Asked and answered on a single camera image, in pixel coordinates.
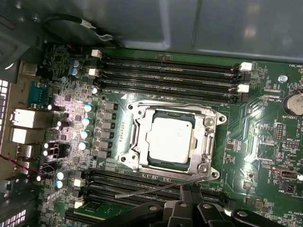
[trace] motherboard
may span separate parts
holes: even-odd
[[[49,45],[36,76],[28,107],[53,113],[40,164],[55,170],[37,183],[41,225],[164,206],[192,181],[226,212],[303,226],[303,65]]]

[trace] cpu socket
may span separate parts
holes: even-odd
[[[133,141],[119,161],[134,172],[210,181],[216,126],[227,118],[209,106],[143,100],[129,103]]]

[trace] chip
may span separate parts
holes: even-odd
[[[81,115],[76,115],[75,116],[75,121],[80,122],[81,121]]]
[[[263,208],[263,201],[256,200],[255,201],[255,208],[262,209]]]
[[[109,132],[109,131],[103,131],[100,134],[100,137],[104,138],[104,139],[111,139],[111,138],[113,138],[113,136],[114,136],[114,133],[113,132]]]
[[[67,101],[67,102],[69,102],[71,100],[71,95],[66,95],[64,97],[64,100]]]
[[[88,79],[89,79],[88,77],[82,77],[82,82],[87,83]]]
[[[66,140],[66,135],[61,135],[60,140]]]
[[[100,158],[108,158],[109,157],[109,151],[101,150],[101,151],[98,152],[98,156]]]
[[[73,161],[74,163],[79,163],[79,162],[80,162],[80,157],[74,156],[73,159],[72,159],[72,161]]]

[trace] red wire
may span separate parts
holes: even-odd
[[[9,157],[4,157],[3,155],[0,155],[0,157],[3,158],[4,160],[9,161],[10,163],[12,163],[12,164],[14,164],[14,165],[17,165],[17,166],[19,166],[19,167],[21,167],[21,168],[27,170],[27,171],[34,172],[34,173],[41,173],[39,170],[36,170],[36,169],[29,169],[29,168],[27,168],[27,167],[25,167],[25,166],[19,164],[19,163],[16,162],[15,160],[10,159]]]

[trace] blue capacitor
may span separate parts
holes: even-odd
[[[81,72],[79,70],[77,70],[76,68],[73,68],[71,70],[71,74],[77,78],[79,78],[81,76]]]
[[[72,67],[76,68],[76,69],[82,69],[82,63],[79,62],[78,60],[73,60],[71,62]]]

